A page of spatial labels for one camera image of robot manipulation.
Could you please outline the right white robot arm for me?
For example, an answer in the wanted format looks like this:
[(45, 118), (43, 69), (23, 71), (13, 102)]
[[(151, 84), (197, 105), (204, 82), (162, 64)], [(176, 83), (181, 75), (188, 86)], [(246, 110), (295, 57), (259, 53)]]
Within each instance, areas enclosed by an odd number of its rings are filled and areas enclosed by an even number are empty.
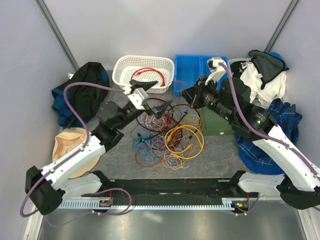
[(280, 197), (298, 210), (319, 208), (318, 169), (287, 138), (275, 118), (264, 108), (250, 103), (251, 89), (239, 78), (222, 80), (220, 88), (201, 76), (179, 95), (192, 109), (208, 108), (226, 120), (236, 134), (251, 141), (283, 170), (283, 173), (255, 174), (237, 171), (229, 184), (235, 197), (260, 193)]

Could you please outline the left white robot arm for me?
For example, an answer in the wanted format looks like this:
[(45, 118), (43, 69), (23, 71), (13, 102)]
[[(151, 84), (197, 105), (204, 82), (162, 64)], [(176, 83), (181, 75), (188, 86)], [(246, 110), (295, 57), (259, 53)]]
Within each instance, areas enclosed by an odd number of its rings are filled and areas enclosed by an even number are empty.
[(25, 177), (26, 199), (31, 200), (36, 210), (43, 216), (56, 210), (63, 201), (86, 194), (106, 196), (110, 191), (110, 180), (100, 171), (89, 175), (71, 178), (93, 159), (107, 153), (124, 136), (120, 131), (142, 113), (160, 118), (167, 107), (149, 106), (147, 90), (156, 85), (156, 81), (130, 81), (130, 86), (121, 89), (129, 99), (124, 107), (109, 101), (99, 107), (97, 127), (86, 133), (85, 140), (72, 151), (41, 169), (29, 168)]

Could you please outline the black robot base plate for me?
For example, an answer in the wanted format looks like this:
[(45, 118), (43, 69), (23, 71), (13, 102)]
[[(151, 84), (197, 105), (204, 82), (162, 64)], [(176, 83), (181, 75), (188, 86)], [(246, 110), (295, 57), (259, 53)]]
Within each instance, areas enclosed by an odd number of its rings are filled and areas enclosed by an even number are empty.
[(137, 196), (182, 195), (210, 198), (253, 199), (257, 193), (246, 193), (230, 178), (163, 178), (163, 179), (115, 179), (102, 190), (121, 188), (131, 199)]

